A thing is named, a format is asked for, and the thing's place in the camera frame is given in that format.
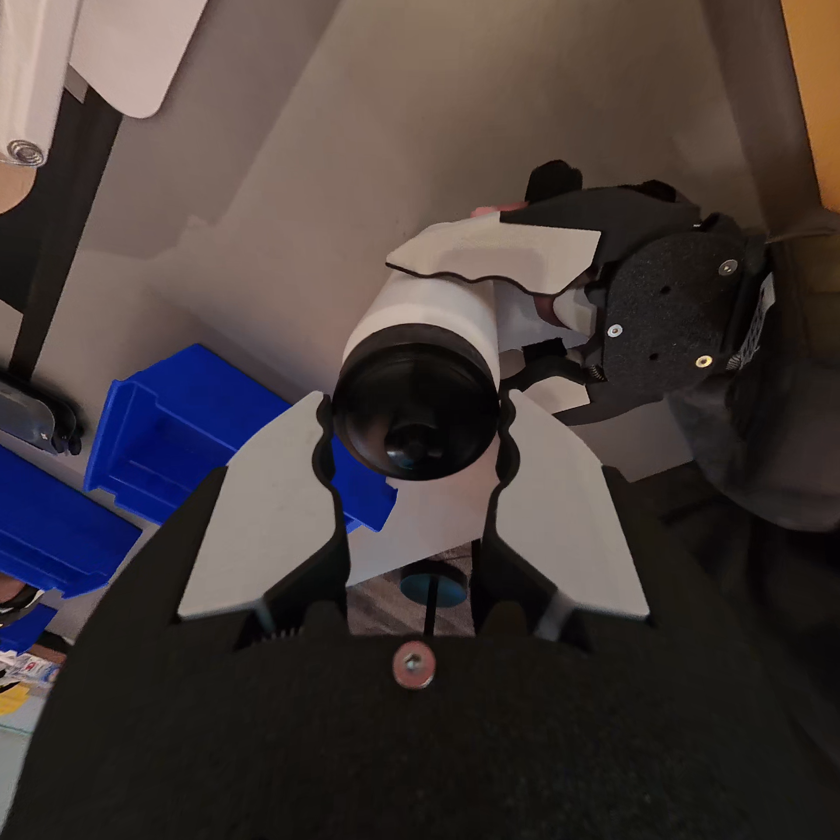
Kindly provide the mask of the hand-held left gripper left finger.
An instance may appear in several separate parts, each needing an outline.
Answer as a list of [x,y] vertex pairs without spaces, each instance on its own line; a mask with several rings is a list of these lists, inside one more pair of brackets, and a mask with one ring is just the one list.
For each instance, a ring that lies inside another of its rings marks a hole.
[[298,630],[310,606],[347,617],[350,549],[332,483],[330,399],[311,392],[228,461],[177,615],[251,614],[267,635]]

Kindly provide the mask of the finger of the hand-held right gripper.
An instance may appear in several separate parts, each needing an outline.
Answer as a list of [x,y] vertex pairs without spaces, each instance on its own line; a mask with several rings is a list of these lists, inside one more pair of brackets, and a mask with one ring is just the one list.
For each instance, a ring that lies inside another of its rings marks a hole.
[[499,355],[502,388],[523,393],[550,414],[588,406],[589,375],[578,353],[561,340],[545,340]]
[[533,296],[558,296],[592,266],[601,237],[595,230],[504,223],[496,212],[429,226],[385,263],[417,278],[504,280]]

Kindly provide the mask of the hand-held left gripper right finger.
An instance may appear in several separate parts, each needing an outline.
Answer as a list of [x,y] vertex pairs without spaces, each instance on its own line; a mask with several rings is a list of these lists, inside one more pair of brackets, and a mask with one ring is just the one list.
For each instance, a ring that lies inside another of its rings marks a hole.
[[526,635],[558,640],[576,613],[644,622],[648,599],[603,464],[519,390],[500,398],[497,485],[474,553],[472,620],[515,613]]

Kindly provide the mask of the white plastic bottle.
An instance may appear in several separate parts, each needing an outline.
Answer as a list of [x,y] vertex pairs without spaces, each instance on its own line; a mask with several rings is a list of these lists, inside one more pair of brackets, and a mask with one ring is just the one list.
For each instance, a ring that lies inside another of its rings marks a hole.
[[445,329],[480,355],[495,385],[501,381],[495,292],[490,280],[417,278],[394,270],[345,344],[342,362],[375,333],[403,324]]

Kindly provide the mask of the blue plastic bin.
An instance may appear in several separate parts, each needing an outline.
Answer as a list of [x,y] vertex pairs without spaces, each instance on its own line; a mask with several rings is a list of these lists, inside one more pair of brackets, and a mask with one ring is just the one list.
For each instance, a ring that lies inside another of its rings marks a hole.
[[161,525],[205,477],[291,405],[200,344],[113,381],[85,475]]
[[44,592],[107,585],[141,529],[14,452],[1,450],[1,572]]

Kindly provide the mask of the black bottle lid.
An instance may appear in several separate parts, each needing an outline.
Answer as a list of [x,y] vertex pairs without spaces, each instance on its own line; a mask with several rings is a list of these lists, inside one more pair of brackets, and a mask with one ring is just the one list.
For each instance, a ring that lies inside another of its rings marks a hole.
[[460,334],[403,323],[362,339],[332,395],[334,433],[364,466],[398,480],[453,476],[497,434],[498,388]]

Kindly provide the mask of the blue round stand base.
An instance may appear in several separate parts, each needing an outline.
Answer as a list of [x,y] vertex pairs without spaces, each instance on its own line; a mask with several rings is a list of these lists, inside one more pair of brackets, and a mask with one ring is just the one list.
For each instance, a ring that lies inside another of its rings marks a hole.
[[400,592],[415,604],[427,605],[434,582],[437,583],[437,607],[455,607],[467,599],[468,576],[454,565],[442,560],[425,559],[400,569]]

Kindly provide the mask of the person's dark clothing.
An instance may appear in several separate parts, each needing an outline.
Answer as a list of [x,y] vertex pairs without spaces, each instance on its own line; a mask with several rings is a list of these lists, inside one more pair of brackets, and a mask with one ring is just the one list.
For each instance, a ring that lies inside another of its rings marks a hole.
[[839,534],[778,527],[694,463],[631,483],[729,602],[769,675],[838,838]]

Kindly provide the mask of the grey zip pouch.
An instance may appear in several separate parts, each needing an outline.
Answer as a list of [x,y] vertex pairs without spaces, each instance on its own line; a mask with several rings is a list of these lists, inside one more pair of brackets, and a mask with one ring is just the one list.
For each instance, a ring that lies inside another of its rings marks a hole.
[[1,370],[1,430],[50,455],[79,456],[85,434],[77,409]]

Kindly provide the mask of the printed instruction sheet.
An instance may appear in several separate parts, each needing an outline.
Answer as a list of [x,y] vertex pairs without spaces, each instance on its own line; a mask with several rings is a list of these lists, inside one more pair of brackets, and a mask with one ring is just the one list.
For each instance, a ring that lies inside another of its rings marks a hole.
[[47,162],[80,1],[1,2],[1,154],[11,165]]

